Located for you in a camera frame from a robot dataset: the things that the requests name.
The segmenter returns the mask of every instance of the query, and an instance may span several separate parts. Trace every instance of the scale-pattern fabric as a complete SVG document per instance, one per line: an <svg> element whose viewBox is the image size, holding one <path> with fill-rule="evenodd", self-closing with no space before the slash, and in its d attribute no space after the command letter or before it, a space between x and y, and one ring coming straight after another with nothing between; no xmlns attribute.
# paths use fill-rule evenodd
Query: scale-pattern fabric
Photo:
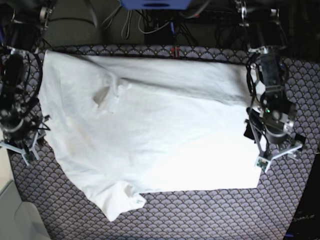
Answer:
<svg viewBox="0 0 320 240"><path fill-rule="evenodd" d="M93 45L54 50L82 55L177 58L173 46ZM244 51L180 46L179 59L244 64ZM31 58L28 90L39 71ZM65 176L48 144L38 148L40 160L26 167L22 157L10 154L16 185L23 201L36 205L53 240L282 240L298 207L320 139L320 65L286 58L287 95L298 106L295 131L306 137L297 162L275 160L261 173L256 189L178 191L144 194L144 208L121 214L109 222Z"/></svg>

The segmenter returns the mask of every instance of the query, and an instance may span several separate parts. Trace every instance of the table surface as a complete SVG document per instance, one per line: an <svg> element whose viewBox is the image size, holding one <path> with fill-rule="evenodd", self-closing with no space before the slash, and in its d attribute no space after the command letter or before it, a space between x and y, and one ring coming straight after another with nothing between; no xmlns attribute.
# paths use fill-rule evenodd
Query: table surface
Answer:
<svg viewBox="0 0 320 240"><path fill-rule="evenodd" d="M171 45L85 45L54 50L242 65L249 58L244 51L190 46L174 51ZM39 72L37 62L33 56L30 58L32 79L28 91L32 92ZM10 153L22 200L36 205L53 240L282 240L302 197L320 140L320 65L289 58L284 62L289 69L287 96L298 107L294 128L306 137L305 150L299 161L286 157L275 160L267 173L261 173L257 188L143 194L147 200L144 208L123 213L109 222L68 180L53 150L45 144L38 148L40 160L32 167L26 167L20 155ZM36 114L41 115L39 107Z"/></svg>

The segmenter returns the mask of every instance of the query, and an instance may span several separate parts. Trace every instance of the patterned mat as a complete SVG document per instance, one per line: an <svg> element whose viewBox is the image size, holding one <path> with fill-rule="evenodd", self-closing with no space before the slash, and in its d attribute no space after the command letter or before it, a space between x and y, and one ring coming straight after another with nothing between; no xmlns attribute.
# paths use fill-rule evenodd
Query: patterned mat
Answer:
<svg viewBox="0 0 320 240"><path fill-rule="evenodd" d="M175 50L159 45L94 45L55 50L234 64L248 60L244 51L186 46ZM28 90L32 92L39 73L35 59L30 58L32 80ZM52 240L282 240L303 194L320 139L320 66L288 58L284 62L290 71L287 95L298 106L295 131L306 136L306 150L298 162L286 158L274 161L267 174L261 174L256 189L144 194L144 208L123 213L109 222L68 180L53 150L45 144L38 149L41 159L32 167L26 167L20 155L10 154L22 200L36 205Z"/></svg>

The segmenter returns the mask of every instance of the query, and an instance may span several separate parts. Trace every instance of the white surface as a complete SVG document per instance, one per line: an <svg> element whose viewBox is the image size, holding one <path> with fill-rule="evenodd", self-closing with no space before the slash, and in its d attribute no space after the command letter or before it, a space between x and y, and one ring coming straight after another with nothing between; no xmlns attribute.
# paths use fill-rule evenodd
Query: white surface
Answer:
<svg viewBox="0 0 320 240"><path fill-rule="evenodd" d="M43 70L46 140L110 221L139 193L257 187L245 67L47 51Z"/></svg>
<svg viewBox="0 0 320 240"><path fill-rule="evenodd" d="M0 130L0 140L3 139L3 133ZM14 180L12 174L11 165L9 162L9 156L7 150L0 148L0 193L7 186L7 184Z"/></svg>

